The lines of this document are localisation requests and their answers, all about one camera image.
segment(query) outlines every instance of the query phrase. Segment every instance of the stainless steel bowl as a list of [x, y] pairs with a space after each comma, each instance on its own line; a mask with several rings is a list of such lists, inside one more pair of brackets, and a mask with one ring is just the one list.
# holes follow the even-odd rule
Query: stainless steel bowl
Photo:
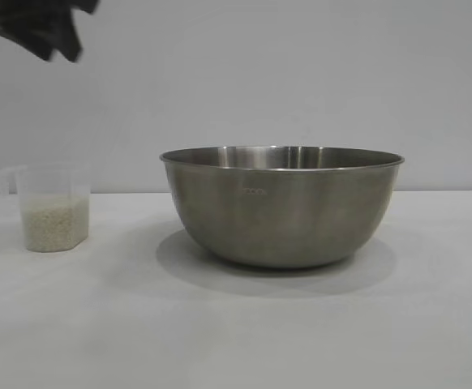
[[312, 267], [353, 254], [388, 206], [401, 156], [334, 147], [167, 152], [171, 193], [205, 249], [261, 267]]

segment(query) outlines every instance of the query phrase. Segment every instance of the white table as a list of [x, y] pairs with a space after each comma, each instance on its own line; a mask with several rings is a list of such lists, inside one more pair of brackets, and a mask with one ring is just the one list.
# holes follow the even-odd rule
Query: white table
[[73, 251], [0, 199], [0, 389], [472, 388], [472, 192], [399, 192], [354, 260], [230, 266], [168, 194], [94, 195]]

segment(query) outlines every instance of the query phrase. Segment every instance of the white wall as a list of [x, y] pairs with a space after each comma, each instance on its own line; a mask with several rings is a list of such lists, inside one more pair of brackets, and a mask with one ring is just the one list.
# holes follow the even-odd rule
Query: white wall
[[0, 38], [0, 168], [88, 158], [166, 190], [158, 155], [306, 144], [404, 155], [399, 189], [472, 189], [472, 0], [102, 0], [78, 65]]

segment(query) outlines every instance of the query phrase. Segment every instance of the dark object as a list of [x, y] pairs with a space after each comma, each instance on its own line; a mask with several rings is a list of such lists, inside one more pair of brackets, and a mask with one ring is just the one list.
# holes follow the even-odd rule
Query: dark object
[[49, 61], [54, 50], [76, 62], [82, 47], [72, 9], [92, 14], [99, 0], [0, 0], [0, 36]]

